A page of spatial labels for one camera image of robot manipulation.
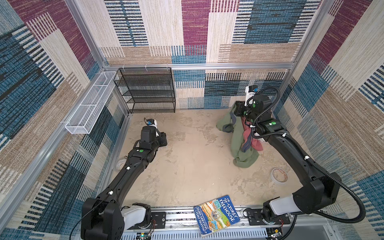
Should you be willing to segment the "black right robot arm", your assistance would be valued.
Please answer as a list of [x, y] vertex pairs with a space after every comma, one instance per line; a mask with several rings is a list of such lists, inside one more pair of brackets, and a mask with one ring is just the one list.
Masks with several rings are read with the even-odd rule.
[[243, 117], [251, 128], [247, 143], [263, 139], [286, 160], [302, 187], [288, 197], [278, 197], [263, 204], [261, 217], [267, 223], [292, 214], [313, 214], [336, 202], [341, 178], [319, 166], [291, 136], [286, 126], [271, 114], [273, 102], [265, 95], [254, 95], [247, 101], [237, 101], [232, 118]]

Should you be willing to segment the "green t-shirt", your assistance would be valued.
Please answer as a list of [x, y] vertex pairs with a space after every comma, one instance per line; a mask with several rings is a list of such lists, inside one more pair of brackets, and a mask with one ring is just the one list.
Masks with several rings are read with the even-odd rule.
[[244, 129], [241, 117], [236, 117], [234, 115], [234, 108], [233, 104], [224, 117], [217, 122], [216, 127], [221, 132], [232, 134], [230, 150], [232, 157], [234, 158], [234, 165], [239, 168], [249, 168], [258, 159], [259, 152], [253, 148], [246, 152], [241, 151], [241, 147], [244, 143]]

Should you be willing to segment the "pink red t-shirt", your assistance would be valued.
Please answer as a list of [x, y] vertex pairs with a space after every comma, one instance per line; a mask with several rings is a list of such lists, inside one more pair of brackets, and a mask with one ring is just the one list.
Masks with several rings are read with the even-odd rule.
[[244, 143], [241, 147], [242, 152], [246, 152], [247, 150], [250, 150], [253, 148], [254, 150], [260, 152], [263, 151], [263, 145], [260, 140], [255, 139], [251, 135], [251, 128], [247, 125], [247, 121], [245, 117], [241, 117], [242, 125], [243, 125], [243, 138], [244, 138]]

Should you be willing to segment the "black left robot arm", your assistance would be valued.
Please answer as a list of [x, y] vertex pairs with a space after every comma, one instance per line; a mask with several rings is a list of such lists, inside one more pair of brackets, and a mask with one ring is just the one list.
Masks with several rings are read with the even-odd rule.
[[155, 159], [160, 147], [168, 144], [167, 135], [155, 126], [145, 126], [141, 139], [129, 152], [123, 168], [96, 198], [88, 198], [82, 207], [81, 239], [119, 240], [131, 227], [152, 224], [150, 205], [135, 203], [125, 208], [123, 201], [139, 175]]

